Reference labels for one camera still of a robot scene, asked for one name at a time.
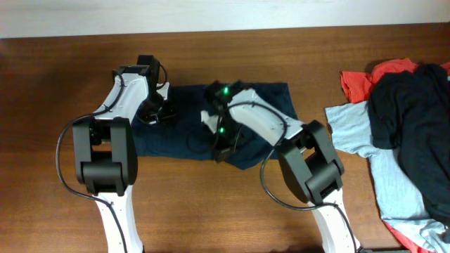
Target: dark blue towel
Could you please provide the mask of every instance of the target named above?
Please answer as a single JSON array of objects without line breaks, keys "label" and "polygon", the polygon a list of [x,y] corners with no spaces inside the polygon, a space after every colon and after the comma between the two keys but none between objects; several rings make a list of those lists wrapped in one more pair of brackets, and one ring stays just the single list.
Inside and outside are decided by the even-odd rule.
[{"label": "dark blue towel", "polygon": [[[287,84],[245,85],[254,88],[262,99],[285,115],[297,119]],[[173,125],[147,126],[134,119],[131,127],[138,156],[212,160],[213,154],[209,150],[209,145],[213,142],[214,135],[200,121],[201,110],[207,110],[213,115],[212,108],[203,98],[205,87],[205,85],[172,87],[171,95],[177,109]],[[247,127],[243,127],[241,133],[246,140],[245,144],[238,146],[236,153],[226,162],[239,169],[247,169],[261,162],[272,147]]]}]

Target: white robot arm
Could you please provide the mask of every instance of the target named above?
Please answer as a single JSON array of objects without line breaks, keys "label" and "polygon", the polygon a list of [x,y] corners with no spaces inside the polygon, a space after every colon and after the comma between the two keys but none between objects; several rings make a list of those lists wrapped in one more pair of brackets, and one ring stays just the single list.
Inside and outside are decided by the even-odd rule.
[{"label": "white robot arm", "polygon": [[[208,101],[215,111],[222,115],[223,120],[229,119],[244,124],[272,146],[277,145],[275,149],[285,182],[299,200],[310,207],[333,203],[342,210],[341,214],[331,205],[313,210],[322,235],[324,251],[355,252],[360,243],[355,237],[353,241],[353,233],[346,223],[348,218],[340,179],[344,168],[328,140],[325,129],[318,122],[305,124],[284,115],[261,99],[254,89],[216,85],[210,87],[206,94]],[[284,123],[281,118],[287,125],[284,136]],[[210,129],[219,129],[216,118],[209,120],[206,112],[202,112],[202,121],[209,124]],[[303,151],[313,147],[316,152],[304,159]]]},{"label": "white robot arm", "polygon": [[[158,81],[160,65],[154,57],[144,57],[145,65],[122,66],[108,97],[94,112],[96,116],[78,121],[73,126],[77,179],[86,185],[88,192],[110,203],[123,232],[124,242],[113,213],[104,203],[97,201],[109,253],[123,253],[123,243],[129,253],[144,252],[132,204],[137,156],[130,124],[138,110],[145,110],[141,117],[146,117],[148,124],[161,120],[160,113],[164,113],[169,88],[168,82],[151,86]],[[102,143],[110,143],[111,150],[93,149],[94,145]]]}]

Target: wood grain surface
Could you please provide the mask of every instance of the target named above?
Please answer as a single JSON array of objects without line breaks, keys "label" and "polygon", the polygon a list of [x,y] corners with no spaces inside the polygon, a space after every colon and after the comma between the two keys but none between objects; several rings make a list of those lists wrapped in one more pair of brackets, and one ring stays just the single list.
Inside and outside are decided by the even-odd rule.
[{"label": "wood grain surface", "polygon": [[[173,86],[287,82],[299,118],[326,124],[323,109],[347,103],[339,71],[370,71],[382,60],[450,60],[450,25],[330,27],[240,32],[127,34],[0,40],[0,252],[107,252],[96,205],[60,184],[56,139],[93,112],[111,89],[111,69],[154,54]],[[61,153],[75,179],[72,134]],[[353,231],[367,248],[396,248],[379,217],[368,162],[339,152]],[[259,166],[139,158],[134,211],[147,252],[310,252],[321,236],[309,212],[277,205]],[[281,199],[300,205],[277,161],[266,171]]]}]

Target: white wall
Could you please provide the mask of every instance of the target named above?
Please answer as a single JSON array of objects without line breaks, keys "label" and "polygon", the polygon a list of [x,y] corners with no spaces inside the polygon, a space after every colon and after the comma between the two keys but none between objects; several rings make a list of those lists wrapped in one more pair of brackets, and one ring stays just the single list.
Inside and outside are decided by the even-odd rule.
[{"label": "white wall", "polygon": [[0,37],[449,21],[450,0],[0,0]]}]

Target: pile of clothes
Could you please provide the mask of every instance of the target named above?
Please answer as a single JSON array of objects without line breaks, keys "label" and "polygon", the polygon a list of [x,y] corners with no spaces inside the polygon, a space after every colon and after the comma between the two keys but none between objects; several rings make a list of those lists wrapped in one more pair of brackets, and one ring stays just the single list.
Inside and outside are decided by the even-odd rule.
[{"label": "pile of clothes", "polygon": [[336,149],[367,157],[381,219],[412,252],[450,252],[450,63],[342,72],[326,108]]}]

